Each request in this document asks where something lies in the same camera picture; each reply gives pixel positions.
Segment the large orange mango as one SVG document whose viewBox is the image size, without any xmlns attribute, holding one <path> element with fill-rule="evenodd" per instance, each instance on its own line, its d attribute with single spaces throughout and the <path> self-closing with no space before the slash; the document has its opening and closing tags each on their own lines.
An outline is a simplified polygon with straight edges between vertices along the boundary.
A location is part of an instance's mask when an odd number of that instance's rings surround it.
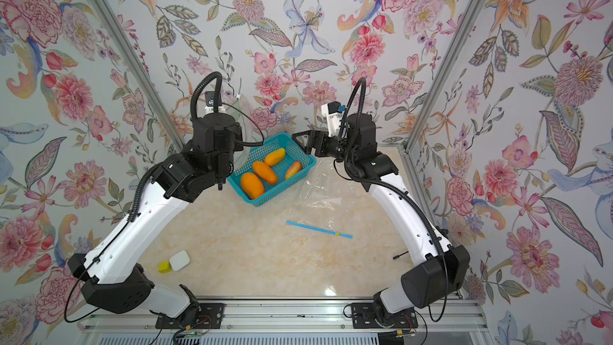
<svg viewBox="0 0 613 345">
<path fill-rule="evenodd" d="M 240 186 L 250 200 L 255 200 L 261 197 L 265 188 L 260 178 L 252 173 L 246 172 L 240 179 Z"/>
</svg>

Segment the green printed zip-top bag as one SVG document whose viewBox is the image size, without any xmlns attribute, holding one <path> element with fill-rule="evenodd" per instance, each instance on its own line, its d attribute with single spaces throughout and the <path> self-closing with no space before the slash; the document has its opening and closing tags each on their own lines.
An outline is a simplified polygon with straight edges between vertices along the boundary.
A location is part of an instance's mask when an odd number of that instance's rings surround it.
<svg viewBox="0 0 613 345">
<path fill-rule="evenodd" d="M 250 120 L 251 107 L 249 103 L 242 99 L 240 94 L 234 94 L 230 89 L 223 90 L 222 100 L 226 112 L 231 114 L 242 127 L 242 140 L 247 143 L 262 143 L 263 134 L 259 131 L 259 127 Z"/>
</svg>

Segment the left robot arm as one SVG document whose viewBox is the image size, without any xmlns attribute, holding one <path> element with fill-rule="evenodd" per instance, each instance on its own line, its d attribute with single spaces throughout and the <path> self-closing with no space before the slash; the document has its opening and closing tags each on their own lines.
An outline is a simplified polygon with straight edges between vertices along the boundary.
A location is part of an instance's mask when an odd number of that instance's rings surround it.
<svg viewBox="0 0 613 345">
<path fill-rule="evenodd" d="M 201 306 L 184 285 L 172 289 L 146 276 L 140 257 L 164 228 L 206 189 L 222 188 L 234 170 L 242 128 L 233 116 L 209 113 L 193 121 L 194 136 L 151 167 L 137 185 L 127 217 L 93 250 L 68 265 L 87 304 L 115 314 L 136 308 L 181 327 L 198 321 Z"/>
</svg>

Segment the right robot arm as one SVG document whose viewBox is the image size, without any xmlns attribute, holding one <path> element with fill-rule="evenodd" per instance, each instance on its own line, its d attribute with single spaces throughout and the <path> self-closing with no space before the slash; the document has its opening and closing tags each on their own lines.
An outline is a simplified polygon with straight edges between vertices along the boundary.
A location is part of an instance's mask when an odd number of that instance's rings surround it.
<svg viewBox="0 0 613 345">
<path fill-rule="evenodd" d="M 382 206 L 407 247 L 413 268 L 374 296 L 373 310 L 380 323 L 411 308 L 445 302 L 461 289 L 469 267 L 468 251 L 453 245 L 410 196 L 397 166 L 377 148 L 371 116 L 355 113 L 342 118 L 333 113 L 327 131 L 304 131 L 292 139 L 305 153 L 342 163 L 349 179 Z"/>
</svg>

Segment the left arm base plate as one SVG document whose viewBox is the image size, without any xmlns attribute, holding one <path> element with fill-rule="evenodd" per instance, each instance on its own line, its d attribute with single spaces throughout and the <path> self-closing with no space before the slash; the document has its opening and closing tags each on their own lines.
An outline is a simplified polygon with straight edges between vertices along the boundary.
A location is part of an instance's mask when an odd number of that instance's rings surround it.
<svg viewBox="0 0 613 345">
<path fill-rule="evenodd" d="M 220 329 L 225 308 L 223 303 L 200 303 L 199 308 L 189 307 L 177 318 L 159 316 L 155 329 Z"/>
</svg>

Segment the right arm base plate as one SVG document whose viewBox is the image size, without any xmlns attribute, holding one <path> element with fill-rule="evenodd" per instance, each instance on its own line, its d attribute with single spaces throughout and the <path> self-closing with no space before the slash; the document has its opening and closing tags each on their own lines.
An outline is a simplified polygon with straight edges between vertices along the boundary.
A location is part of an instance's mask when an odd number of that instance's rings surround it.
<svg viewBox="0 0 613 345">
<path fill-rule="evenodd" d="M 389 313 L 378 303 L 351 303 L 343 314 L 351 318 L 354 329 L 412 330 L 418 328 L 413 308 Z"/>
</svg>

